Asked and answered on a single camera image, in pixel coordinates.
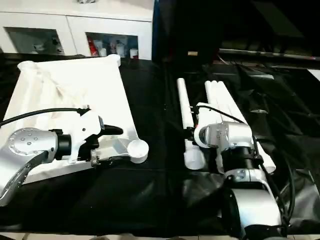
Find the table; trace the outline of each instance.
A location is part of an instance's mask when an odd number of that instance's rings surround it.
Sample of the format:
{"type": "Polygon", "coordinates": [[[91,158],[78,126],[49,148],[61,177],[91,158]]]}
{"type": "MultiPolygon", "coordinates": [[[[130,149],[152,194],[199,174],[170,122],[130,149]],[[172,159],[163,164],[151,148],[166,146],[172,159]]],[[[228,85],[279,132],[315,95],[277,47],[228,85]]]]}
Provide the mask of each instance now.
{"type": "MultiPolygon", "coordinates": [[[[19,62],[80,57],[0,55],[0,117],[18,79],[19,62]]],[[[101,166],[26,184],[8,206],[0,208],[0,231],[146,237],[228,234],[217,217],[222,177],[210,164],[202,171],[184,167],[176,91],[177,77],[184,77],[191,89],[190,104],[204,100],[205,80],[225,82],[253,132],[275,142],[262,146],[275,160],[277,185],[282,189],[287,181],[286,167],[277,155],[279,148],[298,169],[289,234],[319,233],[320,197],[315,182],[320,186],[320,126],[315,114],[320,112],[311,94],[316,94],[320,82],[310,73],[238,65],[204,66],[201,72],[178,73],[146,60],[123,60],[119,69],[138,135],[149,144],[147,161],[101,166]],[[299,87],[302,81],[304,88],[299,87]],[[311,115],[305,116],[302,103],[311,115]],[[267,115],[251,111],[266,107],[267,115]]],[[[287,201],[286,189],[283,195],[287,201]]]]}

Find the shelf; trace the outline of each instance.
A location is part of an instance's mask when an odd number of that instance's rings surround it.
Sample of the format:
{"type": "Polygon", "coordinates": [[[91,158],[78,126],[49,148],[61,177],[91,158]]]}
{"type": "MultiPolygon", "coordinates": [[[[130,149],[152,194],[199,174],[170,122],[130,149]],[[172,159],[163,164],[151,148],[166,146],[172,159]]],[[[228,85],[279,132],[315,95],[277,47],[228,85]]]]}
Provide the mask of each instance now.
{"type": "Polygon", "coordinates": [[[152,22],[155,0],[0,0],[0,12],[32,13],[152,22]]]}

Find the wire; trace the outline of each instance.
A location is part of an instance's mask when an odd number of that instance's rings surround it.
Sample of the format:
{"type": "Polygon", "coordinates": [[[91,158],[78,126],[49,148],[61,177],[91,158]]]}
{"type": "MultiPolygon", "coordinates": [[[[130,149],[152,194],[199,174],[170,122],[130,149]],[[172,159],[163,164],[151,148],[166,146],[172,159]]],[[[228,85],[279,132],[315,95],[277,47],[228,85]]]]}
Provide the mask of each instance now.
{"type": "Polygon", "coordinates": [[[198,105],[198,106],[196,106],[196,108],[198,108],[198,109],[200,109],[200,108],[210,109],[210,110],[213,110],[213,111],[215,111],[215,112],[217,112],[217,113],[219,113],[219,114],[222,114],[222,115],[224,115],[224,116],[226,116],[226,117],[228,117],[228,118],[231,118],[231,119],[233,119],[233,120],[235,120],[235,121],[237,121],[237,122],[239,122],[239,123],[244,124],[244,122],[241,121],[240,119],[238,119],[238,118],[236,118],[236,117],[234,117],[234,116],[231,116],[231,115],[229,115],[229,114],[227,114],[227,113],[225,113],[225,112],[223,112],[223,111],[220,111],[220,110],[218,110],[218,109],[216,109],[216,108],[214,108],[214,107],[207,106],[207,105],[198,105]]]}
{"type": "Polygon", "coordinates": [[[81,114],[81,111],[83,111],[84,109],[81,108],[48,108],[48,109],[42,109],[42,110],[37,110],[37,111],[31,111],[31,112],[27,112],[18,116],[14,116],[11,117],[7,120],[4,120],[2,122],[0,122],[0,128],[3,125],[15,122],[17,120],[20,119],[24,119],[30,116],[34,116],[34,115],[38,115],[38,114],[45,114],[45,113],[52,113],[52,112],[77,112],[79,114],[81,114]]]}
{"type": "Polygon", "coordinates": [[[218,54],[217,56],[218,56],[218,58],[219,58],[219,60],[220,60],[221,62],[223,62],[223,63],[226,64],[226,65],[229,65],[229,63],[227,63],[225,60],[223,60],[223,59],[219,56],[219,54],[218,54]]]}
{"type": "MultiPolygon", "coordinates": [[[[275,144],[274,141],[272,141],[270,139],[263,139],[263,141],[267,141],[267,142],[271,142],[271,143],[275,144]]],[[[287,211],[288,212],[287,218],[288,218],[288,222],[290,222],[292,215],[294,213],[295,204],[296,204],[296,188],[295,188],[295,179],[294,179],[294,175],[293,175],[290,163],[285,156],[283,157],[283,159],[286,163],[286,166],[288,168],[288,173],[289,173],[289,184],[288,185],[289,185],[289,192],[290,192],[290,202],[289,202],[289,208],[287,211]]]]}

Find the black tablecloth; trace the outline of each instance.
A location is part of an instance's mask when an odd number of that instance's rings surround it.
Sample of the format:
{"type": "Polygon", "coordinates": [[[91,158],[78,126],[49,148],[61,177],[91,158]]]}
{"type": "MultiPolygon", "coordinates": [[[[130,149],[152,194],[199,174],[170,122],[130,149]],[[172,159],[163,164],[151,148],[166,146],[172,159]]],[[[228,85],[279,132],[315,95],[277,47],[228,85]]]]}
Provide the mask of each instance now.
{"type": "MultiPolygon", "coordinates": [[[[0,55],[0,117],[19,77],[19,62],[73,58],[79,56],[0,55]]],[[[268,140],[262,146],[274,158],[273,177],[286,199],[288,174],[278,153],[298,169],[290,234],[320,233],[320,198],[313,182],[320,183],[320,127],[313,115],[320,112],[309,96],[320,89],[320,82],[306,70],[206,66],[200,72],[177,74],[145,60],[123,60],[119,69],[138,135],[149,144],[147,161],[113,168],[102,165],[26,184],[8,206],[0,208],[0,231],[149,237],[228,234],[217,217],[223,178],[211,166],[214,161],[201,171],[184,166],[176,92],[176,78],[184,77],[192,104],[205,101],[205,80],[225,82],[254,133],[268,140]],[[266,74],[274,75],[274,80],[266,74]],[[307,116],[301,103],[308,108],[307,116]],[[251,112],[262,107],[268,107],[269,114],[251,112]]]]}

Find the white cabinet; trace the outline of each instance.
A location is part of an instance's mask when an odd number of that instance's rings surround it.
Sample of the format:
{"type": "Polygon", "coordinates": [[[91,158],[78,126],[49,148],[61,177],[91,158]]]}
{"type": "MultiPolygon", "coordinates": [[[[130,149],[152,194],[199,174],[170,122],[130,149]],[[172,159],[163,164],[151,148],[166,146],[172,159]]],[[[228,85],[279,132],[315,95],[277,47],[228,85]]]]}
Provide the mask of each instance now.
{"type": "Polygon", "coordinates": [[[91,56],[89,39],[107,54],[120,46],[125,57],[131,50],[151,60],[154,1],[1,0],[0,48],[4,53],[91,56]]]}
{"type": "Polygon", "coordinates": [[[4,53],[77,54],[66,16],[0,12],[4,53]]]}
{"type": "Polygon", "coordinates": [[[139,59],[151,60],[151,22],[78,16],[68,16],[67,19],[78,54],[91,56],[89,37],[93,41],[102,41],[108,53],[115,53],[116,46],[111,45],[120,43],[124,45],[125,57],[130,56],[130,49],[137,48],[139,59]]]}

